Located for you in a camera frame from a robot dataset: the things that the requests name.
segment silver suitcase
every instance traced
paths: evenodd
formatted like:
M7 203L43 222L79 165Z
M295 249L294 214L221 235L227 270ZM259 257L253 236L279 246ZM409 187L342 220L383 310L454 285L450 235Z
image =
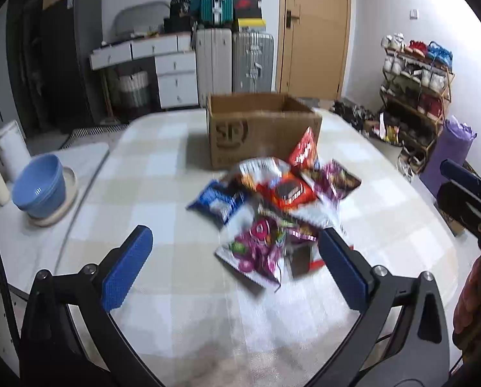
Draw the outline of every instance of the silver suitcase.
M233 34L233 91L270 92L275 39L268 33Z
M232 31L196 31L199 105L206 107L209 94L232 92Z

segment white plate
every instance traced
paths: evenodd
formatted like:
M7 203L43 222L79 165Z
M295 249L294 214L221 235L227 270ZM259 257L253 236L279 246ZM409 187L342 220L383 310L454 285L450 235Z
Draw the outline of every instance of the white plate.
M77 197L77 177L70 167L63 167L63 179L65 180L65 200L55 212L46 218L33 218L28 215L30 221L39 227L48 227L56 224L70 210Z

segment door handle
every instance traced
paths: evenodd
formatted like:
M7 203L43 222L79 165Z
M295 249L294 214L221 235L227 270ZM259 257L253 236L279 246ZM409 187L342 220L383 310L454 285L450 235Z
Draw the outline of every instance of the door handle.
M293 20L299 20L300 16L293 15L291 10L287 10L287 22L286 22L286 28L290 29L291 22Z

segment wooden door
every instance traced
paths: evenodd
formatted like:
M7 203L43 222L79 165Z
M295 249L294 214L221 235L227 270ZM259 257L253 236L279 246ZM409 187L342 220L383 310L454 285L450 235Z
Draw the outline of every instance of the wooden door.
M349 0L285 0L280 91L336 99L346 63Z

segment blue snack bag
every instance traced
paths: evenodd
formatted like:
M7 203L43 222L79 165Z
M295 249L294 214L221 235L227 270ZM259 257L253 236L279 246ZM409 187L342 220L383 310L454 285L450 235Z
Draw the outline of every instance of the blue snack bag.
M247 197L247 192L237 182L232 181L225 185L213 180L187 209L200 211L226 225Z

